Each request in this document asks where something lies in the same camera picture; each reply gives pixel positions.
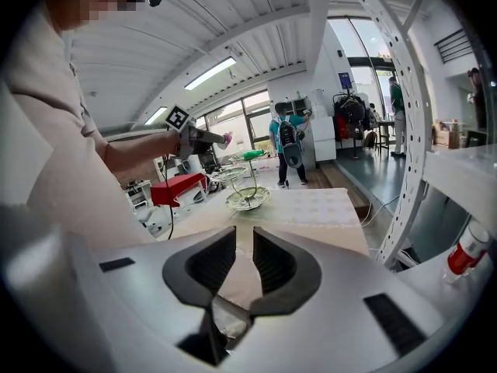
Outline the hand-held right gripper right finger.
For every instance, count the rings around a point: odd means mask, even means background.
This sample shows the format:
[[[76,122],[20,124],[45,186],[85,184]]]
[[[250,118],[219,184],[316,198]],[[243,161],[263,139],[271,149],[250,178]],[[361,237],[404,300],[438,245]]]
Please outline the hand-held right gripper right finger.
[[[290,315],[321,285],[321,267],[307,250],[260,227],[253,229],[252,262],[262,287],[249,306],[252,318]]]

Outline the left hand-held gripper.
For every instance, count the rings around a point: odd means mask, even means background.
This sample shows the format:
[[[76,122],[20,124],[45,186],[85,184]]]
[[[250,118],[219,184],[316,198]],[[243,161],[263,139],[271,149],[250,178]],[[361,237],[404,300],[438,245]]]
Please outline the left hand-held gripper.
[[[169,110],[165,122],[178,134],[179,142],[175,156],[181,160],[186,160],[191,155],[202,154],[202,142],[222,145],[224,141],[223,135],[197,129],[191,116],[178,105],[174,105]]]

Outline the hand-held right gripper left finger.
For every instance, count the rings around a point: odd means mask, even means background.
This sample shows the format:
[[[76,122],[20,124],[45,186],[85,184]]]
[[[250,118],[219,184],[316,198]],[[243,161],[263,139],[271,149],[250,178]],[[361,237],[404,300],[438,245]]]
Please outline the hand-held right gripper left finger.
[[[236,227],[230,226],[173,253],[162,277],[185,305],[208,309],[236,260]]]

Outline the tiered wire fruit stand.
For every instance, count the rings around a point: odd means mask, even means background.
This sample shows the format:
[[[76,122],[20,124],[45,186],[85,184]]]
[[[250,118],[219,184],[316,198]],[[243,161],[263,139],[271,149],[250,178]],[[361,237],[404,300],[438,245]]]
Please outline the tiered wire fruit stand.
[[[267,187],[260,186],[257,183],[252,164],[253,160],[262,158],[267,153],[265,152],[264,155],[251,160],[243,160],[241,157],[242,153],[232,159],[232,162],[237,165],[230,166],[210,175],[212,182],[224,185],[228,184],[232,188],[233,192],[227,196],[224,204],[226,208],[235,212],[255,210],[266,203],[271,196],[270,190]],[[237,188],[235,185],[236,181],[245,174],[249,174],[249,177],[252,179],[252,185],[245,188]]]

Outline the person's left forearm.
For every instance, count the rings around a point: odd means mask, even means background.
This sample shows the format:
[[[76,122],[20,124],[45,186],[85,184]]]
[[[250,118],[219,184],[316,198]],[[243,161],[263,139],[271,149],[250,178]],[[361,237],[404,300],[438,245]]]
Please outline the person's left forearm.
[[[125,172],[164,155],[174,155],[180,143],[180,137],[174,131],[123,142],[109,143],[102,137],[94,140],[98,155],[112,173]]]

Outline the coat rack with bags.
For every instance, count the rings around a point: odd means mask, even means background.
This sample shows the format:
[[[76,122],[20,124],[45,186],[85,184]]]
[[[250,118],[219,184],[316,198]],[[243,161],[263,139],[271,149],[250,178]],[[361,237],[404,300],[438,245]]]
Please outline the coat rack with bags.
[[[378,119],[375,105],[370,103],[368,95],[347,89],[335,94],[332,102],[335,137],[340,148],[345,147],[346,141],[351,141],[353,159],[359,158],[360,149],[376,148]]]

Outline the white metal shelf rack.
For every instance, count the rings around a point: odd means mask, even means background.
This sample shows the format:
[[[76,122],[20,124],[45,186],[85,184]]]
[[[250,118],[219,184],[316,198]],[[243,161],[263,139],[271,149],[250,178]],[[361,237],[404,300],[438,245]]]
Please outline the white metal shelf rack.
[[[432,104],[407,24],[384,0],[359,1],[391,52],[406,104],[408,151],[401,194],[376,261],[389,267],[397,257],[428,185],[459,204],[497,240],[497,178],[483,169],[491,146],[432,152]]]

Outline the short ceiling light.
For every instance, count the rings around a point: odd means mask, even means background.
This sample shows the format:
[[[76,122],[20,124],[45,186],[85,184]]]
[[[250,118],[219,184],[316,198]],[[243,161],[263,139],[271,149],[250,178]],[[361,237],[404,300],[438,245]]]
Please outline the short ceiling light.
[[[147,121],[144,123],[146,126],[152,125],[154,122],[156,122],[160,116],[167,111],[166,106],[161,106],[159,107],[151,117],[147,119]]]

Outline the red table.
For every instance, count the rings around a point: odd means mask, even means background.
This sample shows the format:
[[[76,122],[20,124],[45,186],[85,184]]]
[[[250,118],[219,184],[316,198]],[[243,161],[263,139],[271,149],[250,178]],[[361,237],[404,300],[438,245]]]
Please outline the red table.
[[[151,186],[151,201],[154,206],[179,207],[176,198],[198,185],[206,186],[206,177],[202,173],[184,174],[169,178],[167,181],[156,183]]]

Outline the long ceiling light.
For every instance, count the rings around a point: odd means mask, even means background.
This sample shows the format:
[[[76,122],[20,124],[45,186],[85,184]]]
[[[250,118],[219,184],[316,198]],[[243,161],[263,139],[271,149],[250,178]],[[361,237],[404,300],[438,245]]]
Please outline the long ceiling light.
[[[233,57],[225,58],[223,61],[219,61],[212,68],[209,68],[204,73],[197,76],[194,80],[187,83],[184,86],[184,89],[186,89],[188,91],[192,91],[196,87],[198,87],[199,85],[203,84],[204,82],[206,82],[210,78],[214,77],[218,73],[230,68],[231,66],[235,65],[236,63],[237,63],[237,61]]]

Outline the table with checked cloth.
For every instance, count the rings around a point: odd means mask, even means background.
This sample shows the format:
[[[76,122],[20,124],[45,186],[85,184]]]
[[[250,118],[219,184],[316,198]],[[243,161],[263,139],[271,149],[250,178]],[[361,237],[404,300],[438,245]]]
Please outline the table with checked cloth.
[[[183,212],[174,224],[172,239],[235,226],[236,261],[218,294],[247,310],[262,297],[259,272],[252,262],[255,226],[301,235],[305,238],[369,255],[366,237],[352,201],[344,188],[271,189],[270,199],[250,211],[231,211],[225,206],[230,190]]]

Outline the person's right shoe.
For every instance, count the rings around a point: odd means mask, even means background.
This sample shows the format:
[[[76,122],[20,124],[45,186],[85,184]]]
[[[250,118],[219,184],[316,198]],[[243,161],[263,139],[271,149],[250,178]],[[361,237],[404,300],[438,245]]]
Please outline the person's right shoe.
[[[242,336],[247,330],[248,325],[244,321],[236,321],[228,324],[221,330],[221,334],[228,339],[234,340]]]

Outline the white cabinet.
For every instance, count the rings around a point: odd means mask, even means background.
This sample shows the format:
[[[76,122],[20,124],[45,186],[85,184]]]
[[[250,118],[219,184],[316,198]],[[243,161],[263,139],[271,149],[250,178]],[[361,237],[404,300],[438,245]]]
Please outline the white cabinet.
[[[308,96],[295,99],[292,105],[296,115],[301,117],[305,110],[312,111],[308,122],[299,127],[304,132],[301,149],[305,168],[336,159],[335,128],[326,110],[324,91],[315,89]]]

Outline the person's beige shirt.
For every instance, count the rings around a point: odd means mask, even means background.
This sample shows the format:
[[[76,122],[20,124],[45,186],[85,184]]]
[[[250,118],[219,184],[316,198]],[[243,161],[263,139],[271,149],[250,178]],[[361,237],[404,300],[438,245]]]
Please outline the person's beige shirt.
[[[154,242],[89,136],[96,124],[45,5],[36,7],[20,30],[6,60],[5,80],[21,111],[53,149],[29,207],[81,235],[92,250]]]

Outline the red label bottle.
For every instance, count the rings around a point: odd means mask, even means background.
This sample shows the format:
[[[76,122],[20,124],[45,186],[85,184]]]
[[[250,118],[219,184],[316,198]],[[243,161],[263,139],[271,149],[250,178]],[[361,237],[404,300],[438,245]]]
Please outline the red label bottle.
[[[470,268],[475,268],[487,252],[492,237],[483,225],[471,218],[443,268],[443,279],[452,284]]]

